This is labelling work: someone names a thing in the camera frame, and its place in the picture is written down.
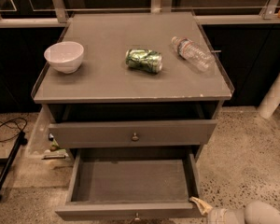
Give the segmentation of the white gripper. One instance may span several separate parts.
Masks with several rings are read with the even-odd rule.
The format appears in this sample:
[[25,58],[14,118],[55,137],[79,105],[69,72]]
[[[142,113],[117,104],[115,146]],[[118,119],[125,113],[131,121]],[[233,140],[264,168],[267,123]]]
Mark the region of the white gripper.
[[245,224],[244,211],[242,209],[214,208],[209,203],[197,197],[190,197],[202,216],[207,216],[207,224]]

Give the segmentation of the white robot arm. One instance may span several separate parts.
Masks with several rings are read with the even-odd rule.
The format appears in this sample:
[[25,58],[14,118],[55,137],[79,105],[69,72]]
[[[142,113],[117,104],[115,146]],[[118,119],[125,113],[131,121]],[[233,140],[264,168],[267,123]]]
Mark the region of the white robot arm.
[[207,217],[207,224],[280,224],[280,211],[261,201],[253,201],[244,209],[226,209],[215,208],[196,197],[189,200]]

